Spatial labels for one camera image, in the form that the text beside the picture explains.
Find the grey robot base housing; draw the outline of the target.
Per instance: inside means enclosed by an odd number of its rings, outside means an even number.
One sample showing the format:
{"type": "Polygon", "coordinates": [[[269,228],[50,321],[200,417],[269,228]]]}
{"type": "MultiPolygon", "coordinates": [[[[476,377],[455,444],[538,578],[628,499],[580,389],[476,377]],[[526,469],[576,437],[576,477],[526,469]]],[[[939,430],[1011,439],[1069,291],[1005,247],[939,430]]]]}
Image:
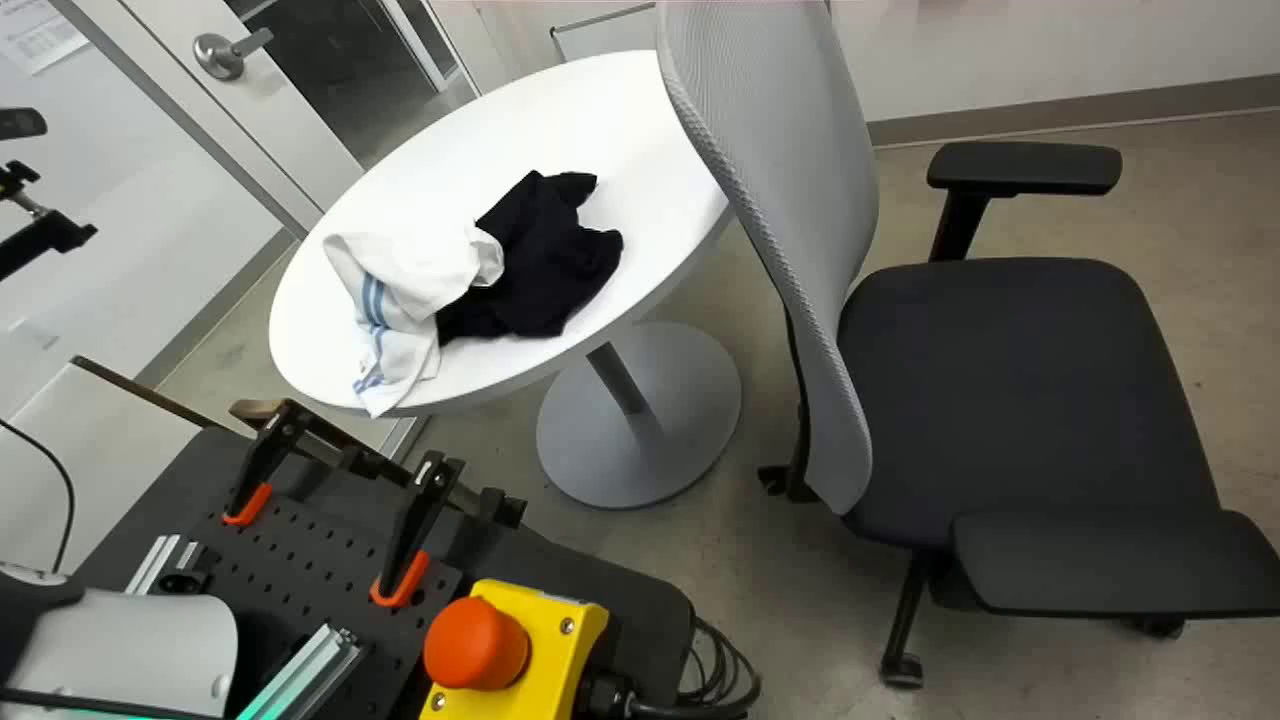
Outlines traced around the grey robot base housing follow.
{"type": "Polygon", "coordinates": [[[0,576],[0,695],[41,709],[223,715],[241,626],[218,595],[0,576]]]}

